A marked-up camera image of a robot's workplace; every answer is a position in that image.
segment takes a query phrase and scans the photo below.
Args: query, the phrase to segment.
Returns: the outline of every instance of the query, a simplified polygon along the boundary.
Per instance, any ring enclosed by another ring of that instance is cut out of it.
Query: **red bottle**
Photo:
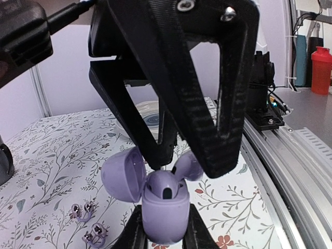
[[[312,53],[312,85],[311,91],[320,95],[328,95],[331,81],[332,55],[328,48],[317,47]]]

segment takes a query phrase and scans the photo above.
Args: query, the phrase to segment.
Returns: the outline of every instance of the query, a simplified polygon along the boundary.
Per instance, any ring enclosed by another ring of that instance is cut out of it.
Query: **bolt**
[[[223,22],[229,22],[237,16],[236,11],[232,7],[227,7],[225,13],[220,18]]]
[[[177,10],[181,12],[190,11],[195,6],[195,0],[181,0],[177,4]]]

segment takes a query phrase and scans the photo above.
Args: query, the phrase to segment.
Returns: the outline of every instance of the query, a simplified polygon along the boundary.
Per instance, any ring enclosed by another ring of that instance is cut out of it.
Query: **floral print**
[[[206,99],[212,115],[214,104]],[[0,186],[0,248],[76,249],[86,246],[81,237],[93,223],[101,223],[108,236],[103,249],[111,249],[135,208],[117,201],[102,186],[100,170],[111,155],[134,146],[115,128],[108,109],[42,118],[9,143],[15,174]],[[173,162],[189,149],[178,137]],[[147,173],[151,171],[146,164]],[[247,164],[219,179],[203,177],[188,182],[194,203],[214,241],[222,249],[280,249],[278,236]],[[78,222],[74,203],[94,205],[92,219]],[[149,249],[181,249],[182,243]]]

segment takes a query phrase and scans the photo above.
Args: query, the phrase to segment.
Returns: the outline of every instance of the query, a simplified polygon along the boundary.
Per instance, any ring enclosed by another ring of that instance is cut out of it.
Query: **tablecloth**
[[[206,101],[215,117],[214,104]],[[134,146],[116,130],[115,120],[109,109],[42,118],[7,143],[16,171],[0,187],[1,248],[89,248],[81,237],[95,222],[108,230],[104,248],[112,247],[135,207],[110,197],[101,183],[103,162]],[[166,168],[171,169],[187,149],[179,139],[174,160]],[[229,174],[219,179],[204,176],[199,182],[189,182],[188,188],[191,202],[220,248],[281,248],[242,155]],[[71,206],[89,201],[95,205],[93,218],[80,223],[73,218]],[[149,248],[175,249],[182,244],[150,242]]]

